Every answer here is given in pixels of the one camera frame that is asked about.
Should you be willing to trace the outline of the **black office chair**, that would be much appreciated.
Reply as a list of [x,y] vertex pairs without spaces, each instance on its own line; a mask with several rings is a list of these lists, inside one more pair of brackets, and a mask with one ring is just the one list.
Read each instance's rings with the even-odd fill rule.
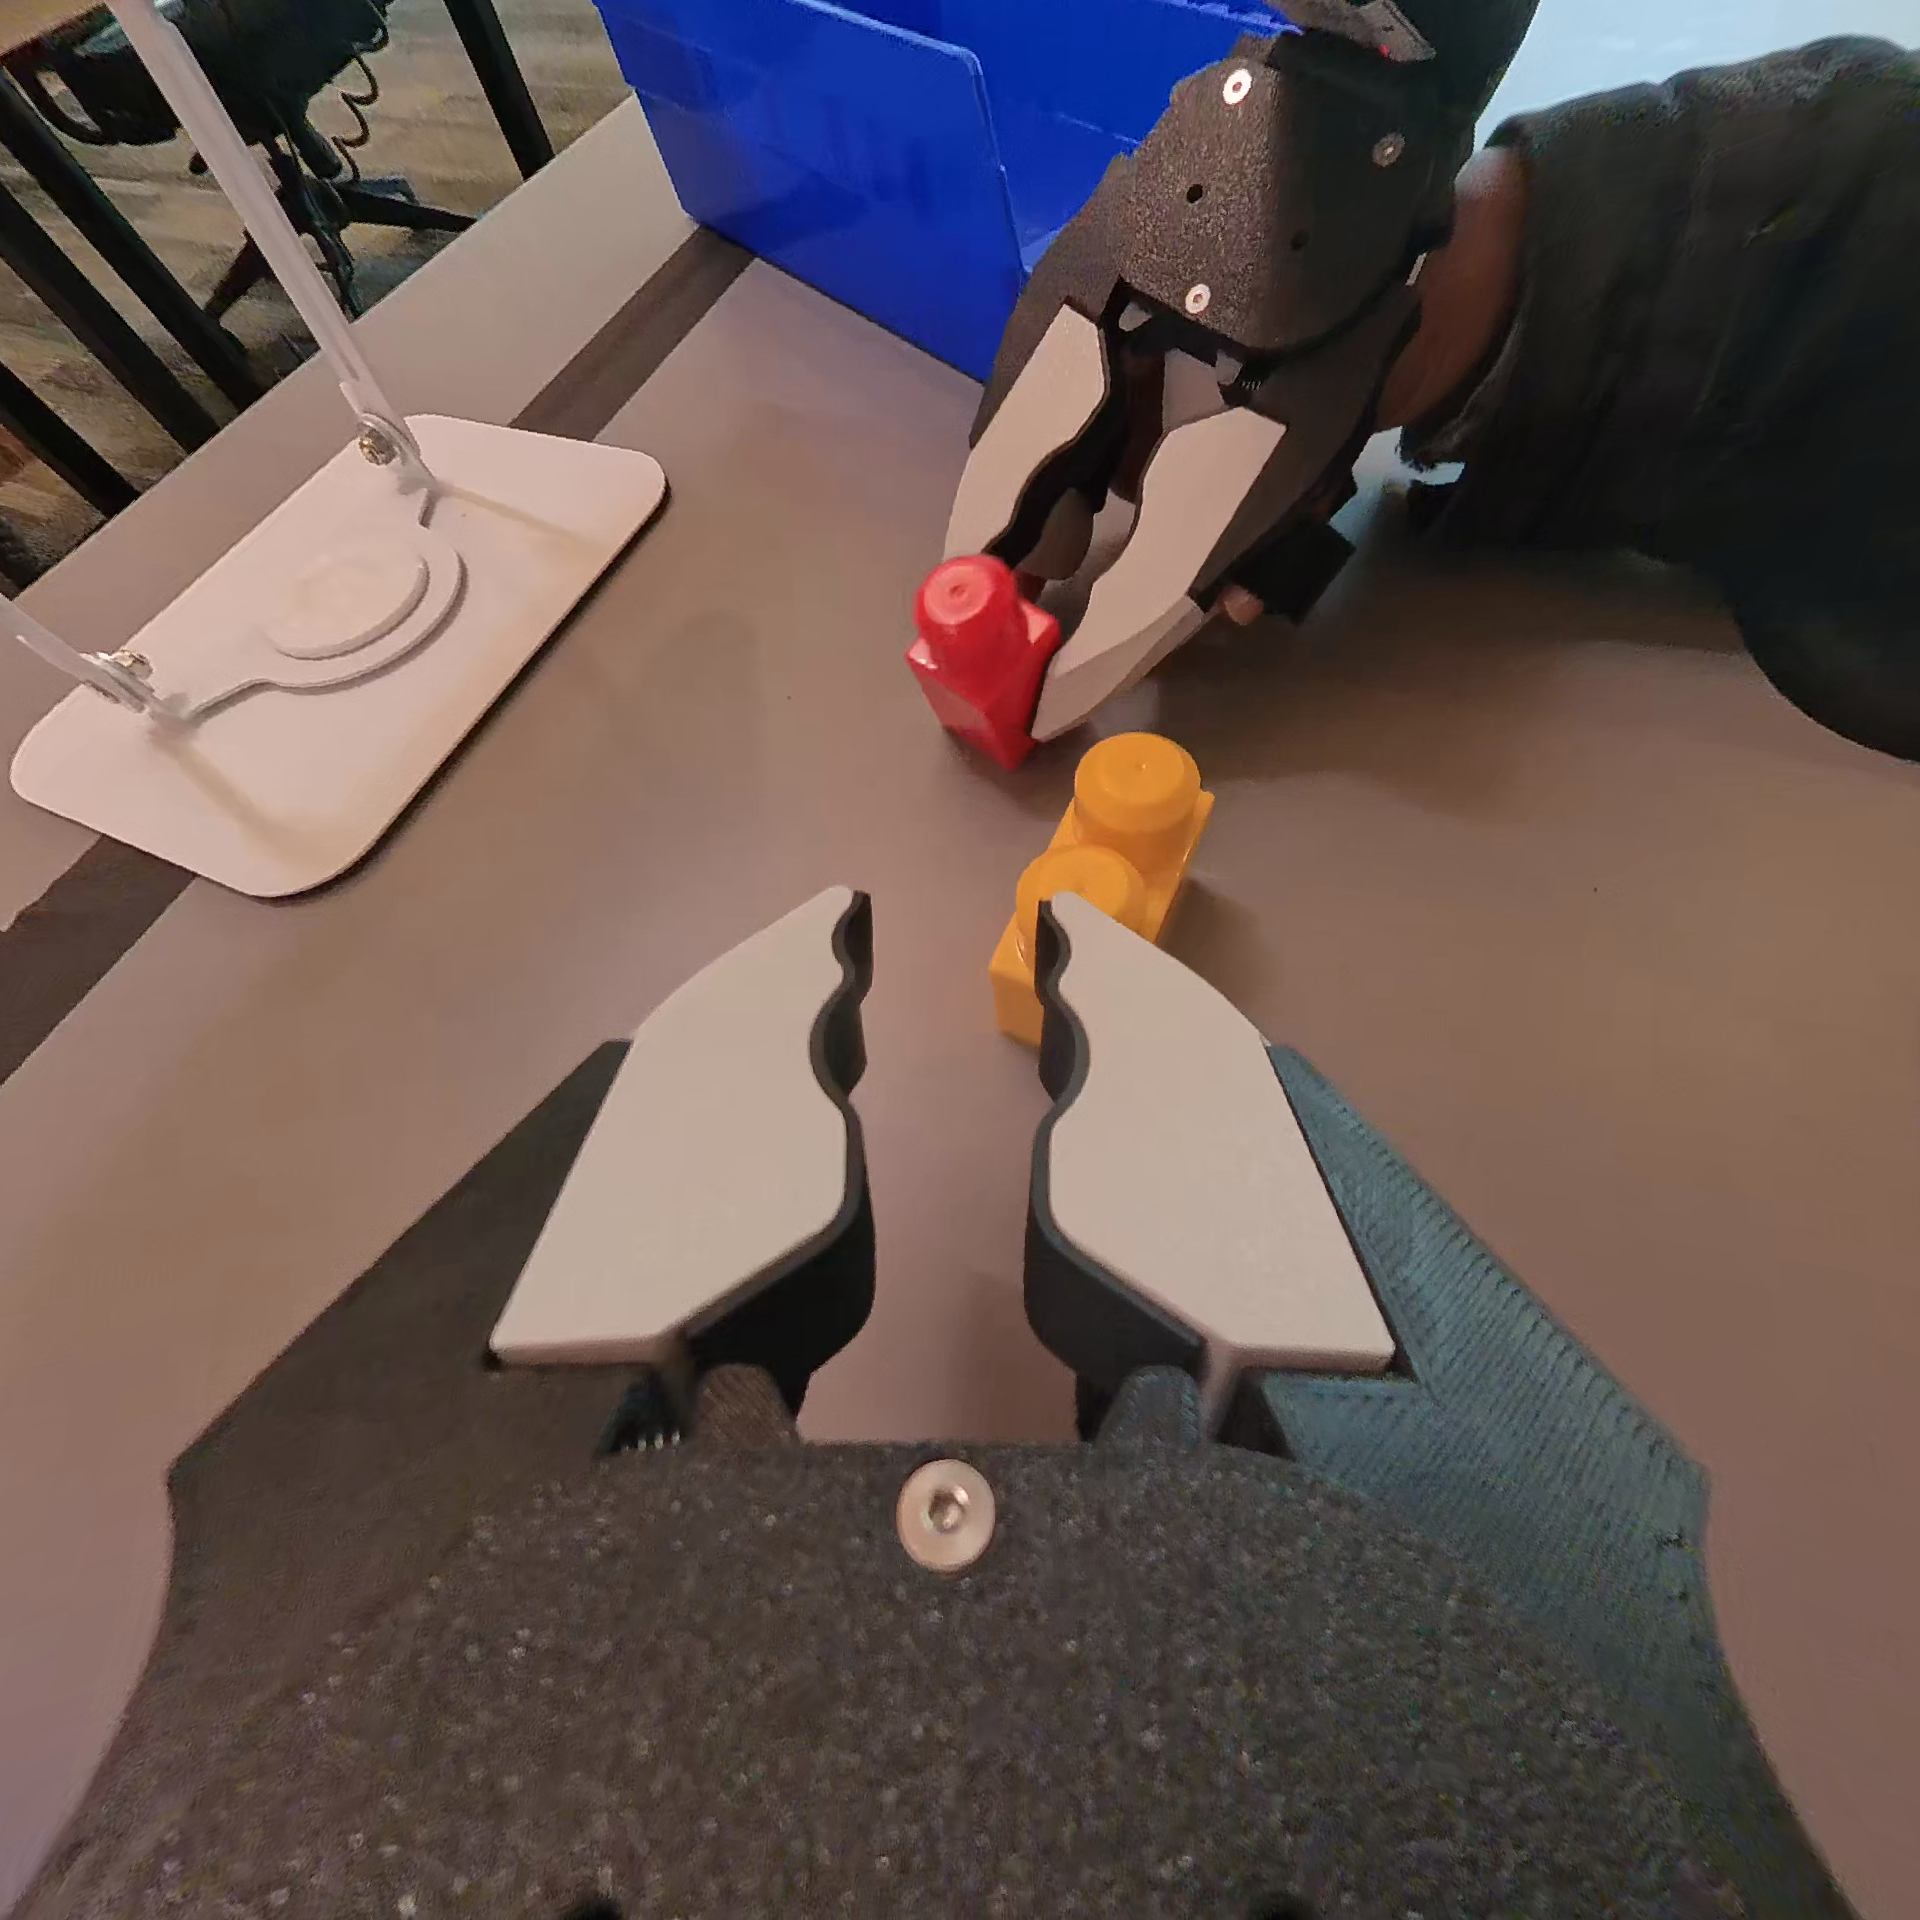
[[[158,12],[266,162],[291,226],[349,317],[363,311],[349,228],[457,236],[473,215],[419,203],[409,179],[361,172],[379,100],[372,57],[389,45],[389,5],[165,4]],[[86,148],[148,149],[184,133],[105,5],[35,39],[7,61],[35,115]]]

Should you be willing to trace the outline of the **white document stand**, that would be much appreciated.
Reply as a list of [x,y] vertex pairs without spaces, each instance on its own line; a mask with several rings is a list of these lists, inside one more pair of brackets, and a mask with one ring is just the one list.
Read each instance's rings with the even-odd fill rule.
[[12,792],[248,898],[358,865],[609,566],[668,482],[639,450],[385,393],[201,67],[157,5],[112,5],[301,320],[353,437],[117,650],[5,601],[70,690]]

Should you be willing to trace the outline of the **person's right forearm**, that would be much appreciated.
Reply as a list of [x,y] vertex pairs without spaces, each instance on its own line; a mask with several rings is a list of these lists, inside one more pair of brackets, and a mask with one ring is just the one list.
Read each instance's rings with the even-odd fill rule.
[[1507,314],[1406,424],[1457,548],[1709,582],[1791,706],[1917,760],[1917,61],[1837,37],[1509,116]]

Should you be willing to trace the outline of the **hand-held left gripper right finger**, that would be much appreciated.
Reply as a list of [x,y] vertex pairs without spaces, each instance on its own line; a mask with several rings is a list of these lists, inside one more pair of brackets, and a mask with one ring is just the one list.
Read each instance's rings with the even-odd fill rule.
[[1256,1381],[1380,1387],[1399,1346],[1269,1046],[1201,974],[1075,893],[1036,921],[1039,1077],[1021,1308],[1092,1439],[1189,1381],[1250,1438]]

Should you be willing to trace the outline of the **yellow two-stud block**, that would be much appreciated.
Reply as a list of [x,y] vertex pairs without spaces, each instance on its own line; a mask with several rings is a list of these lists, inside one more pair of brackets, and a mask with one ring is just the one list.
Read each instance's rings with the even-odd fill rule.
[[1068,813],[1020,873],[1015,912],[988,961],[993,1022],[1005,1038],[1041,1040],[1035,984],[1041,904],[1056,893],[1081,897],[1160,947],[1212,809],[1198,765],[1169,737],[1117,735],[1081,757]]

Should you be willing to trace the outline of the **blue plastic bin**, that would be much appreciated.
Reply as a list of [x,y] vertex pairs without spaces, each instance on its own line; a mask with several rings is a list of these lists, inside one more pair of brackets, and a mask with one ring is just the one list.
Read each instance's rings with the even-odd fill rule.
[[1031,265],[1266,5],[600,4],[685,215],[986,379]]

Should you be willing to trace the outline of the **red single-stud block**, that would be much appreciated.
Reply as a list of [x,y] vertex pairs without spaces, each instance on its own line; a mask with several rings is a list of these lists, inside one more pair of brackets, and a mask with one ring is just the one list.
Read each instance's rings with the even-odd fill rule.
[[1031,723],[1065,640],[1059,621],[988,555],[936,565],[916,594],[912,621],[905,664],[927,712],[993,766],[1016,769],[1036,746]]

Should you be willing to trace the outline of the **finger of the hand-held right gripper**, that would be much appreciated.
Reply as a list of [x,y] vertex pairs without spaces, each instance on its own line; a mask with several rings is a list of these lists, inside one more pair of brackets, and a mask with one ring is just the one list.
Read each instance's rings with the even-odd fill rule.
[[1221,410],[1172,430],[1142,468],[1136,521],[1053,655],[1029,737],[1077,728],[1185,645],[1207,592],[1264,526],[1256,507],[1280,475],[1287,430],[1255,410]]
[[1059,306],[997,413],[974,430],[943,540],[943,560],[992,558],[1039,582],[1088,560],[1102,492],[1089,482],[1112,425],[1102,330]]

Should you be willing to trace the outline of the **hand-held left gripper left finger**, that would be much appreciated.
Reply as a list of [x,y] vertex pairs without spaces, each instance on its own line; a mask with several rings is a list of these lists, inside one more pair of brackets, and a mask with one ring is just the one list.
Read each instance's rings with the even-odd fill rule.
[[788,1416],[876,1306],[852,1091],[872,900],[829,885],[639,1022],[499,1314],[499,1367],[766,1373]]

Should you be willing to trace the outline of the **person's right hand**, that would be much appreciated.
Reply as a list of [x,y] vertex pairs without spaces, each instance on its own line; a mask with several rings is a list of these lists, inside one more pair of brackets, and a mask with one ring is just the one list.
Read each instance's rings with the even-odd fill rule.
[[1426,253],[1418,326],[1383,378],[1375,430],[1436,418],[1483,378],[1518,303],[1522,220],[1522,154],[1475,152],[1454,179],[1452,236]]

